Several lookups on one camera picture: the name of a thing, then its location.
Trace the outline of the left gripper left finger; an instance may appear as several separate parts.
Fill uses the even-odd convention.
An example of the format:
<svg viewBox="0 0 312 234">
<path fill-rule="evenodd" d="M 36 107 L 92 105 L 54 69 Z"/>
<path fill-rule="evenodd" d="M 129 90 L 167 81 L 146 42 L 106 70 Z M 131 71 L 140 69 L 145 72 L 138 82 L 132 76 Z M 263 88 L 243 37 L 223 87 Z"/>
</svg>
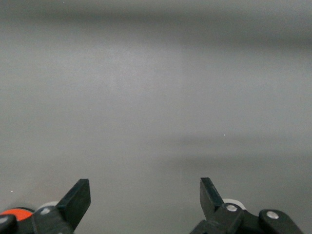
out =
<svg viewBox="0 0 312 234">
<path fill-rule="evenodd" d="M 89 180 L 79 179 L 60 201 L 32 209 L 34 213 L 25 220 L 0 215 L 0 234 L 75 234 L 90 204 Z"/>
</svg>

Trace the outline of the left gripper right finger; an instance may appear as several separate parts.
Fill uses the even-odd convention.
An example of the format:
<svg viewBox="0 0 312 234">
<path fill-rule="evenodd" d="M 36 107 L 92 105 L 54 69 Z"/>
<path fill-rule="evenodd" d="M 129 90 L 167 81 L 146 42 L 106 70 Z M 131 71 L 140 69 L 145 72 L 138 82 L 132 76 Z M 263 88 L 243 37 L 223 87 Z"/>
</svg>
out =
<svg viewBox="0 0 312 234">
<path fill-rule="evenodd" d="M 284 212 L 264 209 L 253 215 L 242 203 L 222 199 L 211 179 L 200 179 L 200 205 L 205 219 L 189 234 L 304 234 Z"/>
</svg>

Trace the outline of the dark grey table mat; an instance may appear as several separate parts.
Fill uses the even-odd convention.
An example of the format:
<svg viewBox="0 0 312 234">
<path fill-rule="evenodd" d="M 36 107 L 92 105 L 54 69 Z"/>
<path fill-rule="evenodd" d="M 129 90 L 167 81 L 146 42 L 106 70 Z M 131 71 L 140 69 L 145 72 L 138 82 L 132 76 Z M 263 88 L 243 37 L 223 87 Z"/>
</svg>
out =
<svg viewBox="0 0 312 234">
<path fill-rule="evenodd" d="M 312 0 L 0 0 L 0 211 L 188 234 L 201 177 L 312 234 Z"/>
</svg>

